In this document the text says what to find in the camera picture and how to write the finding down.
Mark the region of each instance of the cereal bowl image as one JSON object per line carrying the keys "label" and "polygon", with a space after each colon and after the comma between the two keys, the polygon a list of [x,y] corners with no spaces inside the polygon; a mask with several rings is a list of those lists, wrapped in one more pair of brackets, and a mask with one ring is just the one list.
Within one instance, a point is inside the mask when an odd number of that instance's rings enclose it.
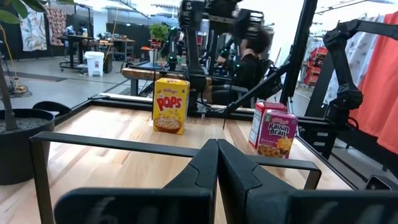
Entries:
{"label": "cereal bowl image", "polygon": [[154,126],[158,131],[175,134],[181,127],[182,123],[173,117],[158,117],[154,120]]}
{"label": "cereal bowl image", "polygon": [[272,146],[268,145],[259,145],[258,147],[258,153],[262,156],[268,156],[268,157],[274,157],[274,158],[284,158],[285,154]]}

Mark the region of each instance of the concrete floor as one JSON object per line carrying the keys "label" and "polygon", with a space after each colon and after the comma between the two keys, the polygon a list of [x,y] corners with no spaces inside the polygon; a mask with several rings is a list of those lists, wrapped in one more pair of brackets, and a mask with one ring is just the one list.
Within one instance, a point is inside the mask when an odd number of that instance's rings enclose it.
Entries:
{"label": "concrete floor", "polygon": [[[32,96],[27,98],[13,98],[11,100],[13,107],[31,108],[40,101],[56,101],[72,108],[98,93],[108,92],[119,94],[129,88],[129,81],[119,73],[121,62],[113,63],[113,71],[111,73],[104,74],[102,77],[88,77],[81,76],[77,71],[69,69],[61,72],[58,64],[62,61],[64,61],[63,57],[21,60],[14,62],[14,65],[11,62],[7,62],[10,71],[66,78],[66,80],[57,83],[21,79],[19,84],[27,86],[29,91],[32,92]],[[139,88],[149,83],[145,80],[140,80]],[[311,94],[312,92],[308,90],[297,90],[295,92],[294,107],[297,116],[305,114]],[[276,100],[279,100],[279,96],[280,93],[277,94]],[[4,106],[0,103],[0,110],[2,109],[4,109]],[[336,140],[335,146],[336,148],[334,148],[333,152],[365,176],[381,174],[390,177],[392,180],[397,180],[391,173],[381,171],[381,164],[366,157],[359,151],[344,149],[346,144],[340,140]],[[331,157],[330,162],[359,188],[364,186],[365,182],[348,170],[337,159]]]}
{"label": "concrete floor", "polygon": [[[59,63],[63,61],[63,57],[54,57],[21,60],[14,62],[14,65],[7,62],[12,72],[66,78],[66,80],[57,83],[22,78],[19,80],[19,85],[27,86],[29,91],[32,92],[32,96],[11,99],[13,107],[31,108],[40,101],[56,101],[74,107],[95,94],[106,91],[120,93],[130,87],[130,83],[119,73],[122,62],[114,62],[112,72],[103,74],[102,77],[88,77],[81,76],[77,70],[65,69],[61,72]],[[140,80],[139,87],[142,88],[144,84],[145,80]],[[0,104],[0,110],[2,109],[4,109],[4,106]]]}

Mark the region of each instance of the wooden table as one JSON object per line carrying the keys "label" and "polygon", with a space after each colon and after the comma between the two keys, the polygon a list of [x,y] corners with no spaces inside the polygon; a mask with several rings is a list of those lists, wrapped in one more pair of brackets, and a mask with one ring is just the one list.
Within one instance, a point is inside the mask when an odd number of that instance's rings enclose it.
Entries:
{"label": "wooden table", "polygon": [[111,43],[111,42],[109,42],[107,40],[100,40],[100,41],[91,41],[88,45],[90,47],[94,47],[94,50],[99,52],[100,51],[100,46],[108,48],[108,47],[112,47],[113,43]]}
{"label": "wooden table", "polygon": [[134,43],[135,40],[122,39],[122,38],[112,38],[112,42],[121,42],[124,45],[124,52],[118,52],[113,45],[112,54],[114,55],[124,55],[124,60],[127,62],[127,54],[131,53],[134,56]]}
{"label": "wooden table", "polygon": [[[226,139],[246,154],[251,123],[214,118],[188,118],[182,136],[152,130],[151,112],[92,106],[58,125],[56,132],[201,148],[209,138]],[[349,187],[303,144],[295,140],[292,159],[313,161],[322,171],[318,189]],[[190,161],[189,158],[127,152],[97,147],[52,143],[48,173],[53,204],[69,190],[78,187],[161,188]],[[265,167],[270,173],[302,189],[308,172]],[[216,223],[226,223],[218,191]],[[40,223],[34,181],[0,186],[0,223]]]}
{"label": "wooden table", "polygon": [[[64,36],[57,37],[57,39],[60,39],[63,41],[68,41],[69,62],[60,62],[61,71],[63,71],[64,68],[81,70],[82,67],[79,67],[79,65],[84,64],[84,62],[83,62],[83,45],[86,45],[94,38],[83,37],[82,35],[64,35]],[[75,66],[75,63],[73,61],[73,53],[74,53],[73,45],[74,45],[74,43],[78,44],[77,66]]]}
{"label": "wooden table", "polygon": [[[138,80],[158,80],[160,78],[175,78],[175,79],[184,79],[181,73],[177,72],[162,72],[159,71],[153,72],[150,70],[143,70],[138,68],[124,68],[122,69],[122,75],[125,78],[130,79],[130,95],[137,96],[138,95]],[[211,78],[206,77],[206,86],[211,85]]]}

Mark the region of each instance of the white trash can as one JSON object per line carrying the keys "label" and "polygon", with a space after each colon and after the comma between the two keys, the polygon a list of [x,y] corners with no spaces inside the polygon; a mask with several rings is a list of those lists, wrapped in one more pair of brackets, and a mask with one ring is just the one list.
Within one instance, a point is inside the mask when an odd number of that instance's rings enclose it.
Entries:
{"label": "white trash can", "polygon": [[102,76],[104,71],[104,53],[86,52],[88,76]]}

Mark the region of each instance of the red box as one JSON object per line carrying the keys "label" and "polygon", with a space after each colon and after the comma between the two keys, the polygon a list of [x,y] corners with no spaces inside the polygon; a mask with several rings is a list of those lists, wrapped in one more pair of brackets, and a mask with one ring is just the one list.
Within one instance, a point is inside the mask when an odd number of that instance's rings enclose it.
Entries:
{"label": "red box", "polygon": [[283,103],[260,102],[256,103],[254,110],[253,122],[251,125],[249,143],[257,149],[259,144],[259,133],[262,123],[262,117],[266,110],[277,110],[287,112],[287,107]]}

